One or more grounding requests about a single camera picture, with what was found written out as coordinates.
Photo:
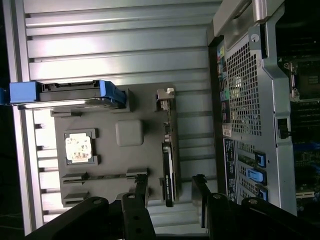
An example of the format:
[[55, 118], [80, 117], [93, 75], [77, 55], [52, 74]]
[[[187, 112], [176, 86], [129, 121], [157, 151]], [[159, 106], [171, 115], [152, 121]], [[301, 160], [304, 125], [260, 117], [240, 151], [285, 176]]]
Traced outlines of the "green loose RAM stick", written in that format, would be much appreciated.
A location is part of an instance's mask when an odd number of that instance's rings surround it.
[[105, 174], [105, 175], [91, 175], [87, 172], [83, 173], [68, 173], [62, 177], [63, 183], [78, 183], [86, 181], [96, 181], [96, 180], [110, 180], [110, 179], [134, 179], [138, 176], [146, 175], [145, 172], [133, 172], [133, 173], [121, 173], [121, 174]]

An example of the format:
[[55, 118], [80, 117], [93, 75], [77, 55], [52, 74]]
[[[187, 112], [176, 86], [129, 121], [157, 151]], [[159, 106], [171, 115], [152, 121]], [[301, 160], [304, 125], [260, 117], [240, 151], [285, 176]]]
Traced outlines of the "grey parts rack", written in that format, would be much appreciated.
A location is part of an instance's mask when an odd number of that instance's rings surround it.
[[[146, 200], [164, 201], [162, 180], [166, 114], [157, 110], [158, 89], [174, 88], [171, 83], [123, 85], [125, 108], [102, 105], [68, 106], [53, 110], [61, 202], [73, 207], [100, 196], [113, 201], [122, 192], [135, 189], [135, 178], [90, 180], [63, 183], [66, 174], [112, 175], [147, 172]], [[92, 158], [88, 163], [68, 164], [65, 139], [69, 134], [86, 133], [91, 138]]]

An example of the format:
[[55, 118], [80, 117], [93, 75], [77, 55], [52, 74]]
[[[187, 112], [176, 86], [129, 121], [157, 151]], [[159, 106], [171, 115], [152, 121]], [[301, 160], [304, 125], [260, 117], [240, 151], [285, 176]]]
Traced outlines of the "silver CPU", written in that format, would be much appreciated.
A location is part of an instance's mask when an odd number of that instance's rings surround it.
[[92, 158], [91, 138], [86, 133], [70, 133], [65, 139], [68, 164], [88, 163]]

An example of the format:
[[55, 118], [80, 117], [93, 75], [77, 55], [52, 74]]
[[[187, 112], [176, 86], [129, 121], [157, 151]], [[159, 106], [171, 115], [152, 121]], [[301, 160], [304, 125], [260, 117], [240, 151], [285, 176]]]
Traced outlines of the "green motherboard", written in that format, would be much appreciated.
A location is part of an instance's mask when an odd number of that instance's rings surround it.
[[320, 60], [320, 53], [281, 53], [278, 67], [288, 78], [286, 91], [290, 101], [289, 120], [279, 119], [280, 137], [291, 139], [295, 177], [297, 215], [310, 222], [320, 222], [320, 101], [290, 100], [290, 62]]

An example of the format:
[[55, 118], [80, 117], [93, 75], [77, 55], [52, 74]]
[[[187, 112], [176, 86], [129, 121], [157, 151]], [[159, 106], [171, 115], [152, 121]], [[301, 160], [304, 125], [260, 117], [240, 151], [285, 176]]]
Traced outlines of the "hard disk blue carrier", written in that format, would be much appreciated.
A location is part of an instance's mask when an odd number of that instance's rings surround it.
[[68, 106], [103, 106], [124, 109], [127, 94], [111, 81], [93, 80], [72, 83], [11, 82], [0, 87], [0, 105], [17, 106], [19, 110]]

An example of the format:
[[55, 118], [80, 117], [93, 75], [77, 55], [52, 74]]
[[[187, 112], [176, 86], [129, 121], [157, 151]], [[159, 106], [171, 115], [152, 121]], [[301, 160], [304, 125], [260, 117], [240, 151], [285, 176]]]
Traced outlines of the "open black PC case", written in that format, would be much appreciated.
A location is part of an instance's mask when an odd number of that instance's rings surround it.
[[240, 204], [259, 198], [298, 216], [289, 79], [280, 54], [320, 53], [320, 0], [222, 0], [207, 29], [218, 191]]

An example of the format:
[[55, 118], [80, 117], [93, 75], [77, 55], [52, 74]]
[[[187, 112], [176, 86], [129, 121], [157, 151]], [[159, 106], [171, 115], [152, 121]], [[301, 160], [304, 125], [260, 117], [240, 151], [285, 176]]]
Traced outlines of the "CPU socket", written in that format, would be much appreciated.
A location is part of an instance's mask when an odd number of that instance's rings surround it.
[[291, 61], [290, 100], [320, 101], [320, 60]]

